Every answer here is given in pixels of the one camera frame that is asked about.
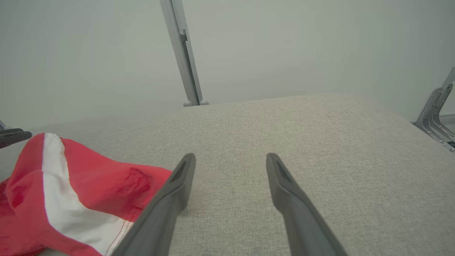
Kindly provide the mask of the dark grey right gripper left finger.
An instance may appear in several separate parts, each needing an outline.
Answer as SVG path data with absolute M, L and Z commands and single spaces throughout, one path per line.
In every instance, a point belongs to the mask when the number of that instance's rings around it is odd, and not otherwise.
M 184 155 L 112 256 L 168 256 L 177 217 L 188 205 L 195 168 L 195 155 Z

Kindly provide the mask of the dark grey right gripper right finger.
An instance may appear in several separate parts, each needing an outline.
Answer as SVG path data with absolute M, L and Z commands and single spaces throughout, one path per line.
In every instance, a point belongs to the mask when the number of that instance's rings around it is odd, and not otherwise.
M 273 204 L 283 216 L 291 256 L 348 256 L 277 154 L 267 154 L 266 171 Z

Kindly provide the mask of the red garment with white trim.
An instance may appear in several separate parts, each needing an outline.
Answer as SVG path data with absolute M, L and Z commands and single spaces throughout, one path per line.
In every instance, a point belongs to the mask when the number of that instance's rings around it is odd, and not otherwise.
M 171 173 L 40 133 L 0 183 L 0 256 L 112 256 Z

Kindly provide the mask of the grey metal pole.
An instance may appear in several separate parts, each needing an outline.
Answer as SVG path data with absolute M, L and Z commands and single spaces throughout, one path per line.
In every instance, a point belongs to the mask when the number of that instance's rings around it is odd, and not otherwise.
M 187 100 L 184 107 L 208 105 L 203 98 L 182 0 L 159 0 Z

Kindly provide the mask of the grey metal frame bracket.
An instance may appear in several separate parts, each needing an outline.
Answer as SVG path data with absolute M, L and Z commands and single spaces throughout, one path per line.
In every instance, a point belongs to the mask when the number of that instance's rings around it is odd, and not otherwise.
M 454 84 L 455 66 L 451 68 L 442 86 L 434 89 L 431 93 L 413 125 L 434 139 L 439 145 L 455 154 L 455 128 L 450 129 L 445 125 L 445 123 L 455 125 L 455 114 L 440 114 L 453 91 Z

